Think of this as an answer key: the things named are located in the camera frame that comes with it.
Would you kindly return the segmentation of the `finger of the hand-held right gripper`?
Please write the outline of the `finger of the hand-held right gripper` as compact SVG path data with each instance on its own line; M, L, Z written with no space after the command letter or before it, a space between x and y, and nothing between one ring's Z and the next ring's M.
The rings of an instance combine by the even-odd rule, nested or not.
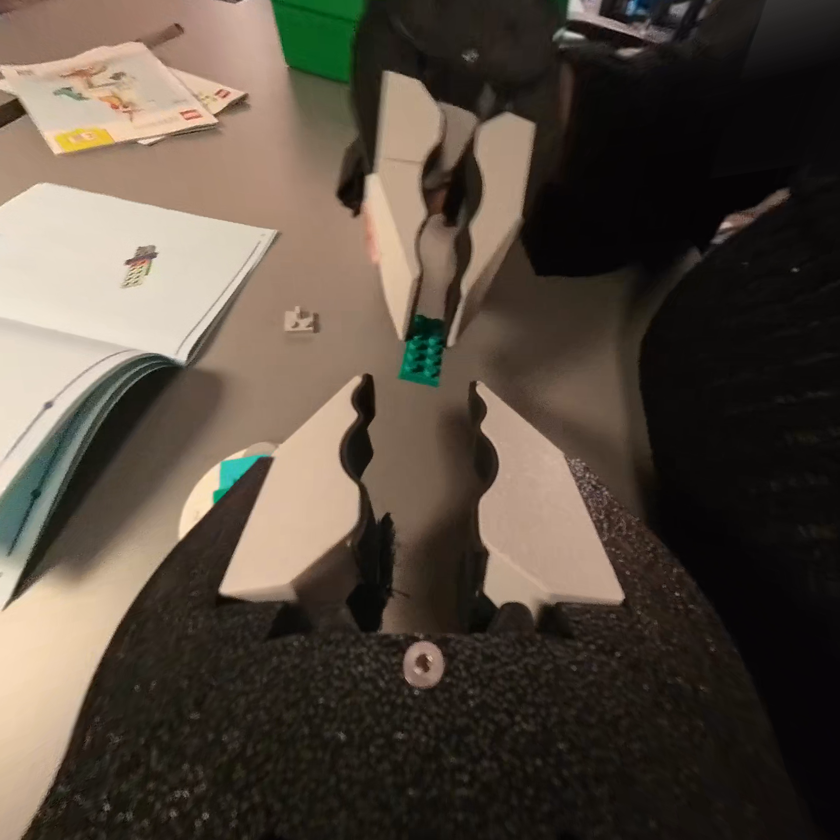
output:
M424 171L444 136L445 117L425 85L414 77L383 72L364 209L385 305L401 341L410 330L423 274L418 243L428 218Z
M476 317L522 225L533 122L501 112L476 127L465 153L463 222L455 237L455 273L447 289L447 346Z

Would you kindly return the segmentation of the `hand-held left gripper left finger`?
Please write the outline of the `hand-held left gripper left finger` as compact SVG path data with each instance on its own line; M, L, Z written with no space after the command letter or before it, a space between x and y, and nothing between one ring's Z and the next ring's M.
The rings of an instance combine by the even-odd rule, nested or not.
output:
M345 602L373 519L375 385L356 375L271 458L218 593L242 602Z

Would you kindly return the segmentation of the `instruction booklet with red label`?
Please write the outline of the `instruction booklet with red label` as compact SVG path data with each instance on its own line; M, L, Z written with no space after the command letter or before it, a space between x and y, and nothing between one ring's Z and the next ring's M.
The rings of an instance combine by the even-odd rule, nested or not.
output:
M174 78L180 81L180 83L189 90L195 99L202 103L205 110L215 117L228 107L237 106L246 102L248 98L248 93L246 91L241 91L220 82L199 77L193 73L173 67L167 67L167 69ZM171 137L202 132L210 128L210 125L197 125L192 128L179 129L174 133L156 135L146 139L137 139L133 142L143 146L152 146L162 142L163 140L168 140Z

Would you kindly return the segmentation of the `teal lego plate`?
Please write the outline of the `teal lego plate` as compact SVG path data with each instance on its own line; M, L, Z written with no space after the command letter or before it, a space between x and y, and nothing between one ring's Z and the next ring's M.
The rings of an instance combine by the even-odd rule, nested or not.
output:
M404 382L437 388L446 349L444 321L415 315L407 334L398 378Z

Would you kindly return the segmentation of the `person's black sweater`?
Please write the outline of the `person's black sweater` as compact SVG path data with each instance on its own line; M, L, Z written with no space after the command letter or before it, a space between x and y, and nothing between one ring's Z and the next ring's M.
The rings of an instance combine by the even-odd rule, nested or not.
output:
M838 838L839 187L801 182L649 324L666 540L715 606L813 821Z

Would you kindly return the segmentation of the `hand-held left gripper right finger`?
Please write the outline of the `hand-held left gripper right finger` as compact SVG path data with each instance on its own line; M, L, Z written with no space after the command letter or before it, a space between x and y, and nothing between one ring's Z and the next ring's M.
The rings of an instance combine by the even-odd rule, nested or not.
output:
M564 452L486 384L469 385L479 489L466 550L466 621L507 603L620 606L625 594Z

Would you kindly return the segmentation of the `person's right hand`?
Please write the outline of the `person's right hand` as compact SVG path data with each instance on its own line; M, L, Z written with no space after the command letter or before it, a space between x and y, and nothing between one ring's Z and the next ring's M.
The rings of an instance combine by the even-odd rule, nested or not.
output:
M538 277L657 266L710 243L725 215L712 177L722 77L685 46L563 51L558 160L521 230Z

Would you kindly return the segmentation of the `green plastic bin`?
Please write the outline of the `green plastic bin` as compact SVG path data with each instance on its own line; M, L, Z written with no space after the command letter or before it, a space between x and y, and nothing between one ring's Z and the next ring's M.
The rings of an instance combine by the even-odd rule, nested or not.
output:
M349 82L354 32L365 1L272 1L287 66Z

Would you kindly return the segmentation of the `white and teal lego model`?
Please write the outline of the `white and teal lego model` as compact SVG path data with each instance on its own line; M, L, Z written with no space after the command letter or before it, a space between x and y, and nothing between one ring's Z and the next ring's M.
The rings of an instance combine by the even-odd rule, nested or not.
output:
M177 540L183 540L257 460L272 457L277 447L278 444L267 442L252 444L211 467L195 484L183 505Z

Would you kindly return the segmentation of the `instruction booklet with yellow mark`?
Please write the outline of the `instruction booklet with yellow mark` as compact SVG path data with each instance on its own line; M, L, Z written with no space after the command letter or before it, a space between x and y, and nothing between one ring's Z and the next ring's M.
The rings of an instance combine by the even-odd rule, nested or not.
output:
M141 42L38 64L2 65L2 75L54 155L217 125L186 84Z

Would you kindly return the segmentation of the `white instruction booklet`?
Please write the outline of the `white instruction booklet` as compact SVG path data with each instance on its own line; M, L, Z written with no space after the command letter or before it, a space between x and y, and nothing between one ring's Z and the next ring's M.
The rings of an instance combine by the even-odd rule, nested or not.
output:
M192 362L277 237L49 183L2 205L2 607L102 422Z

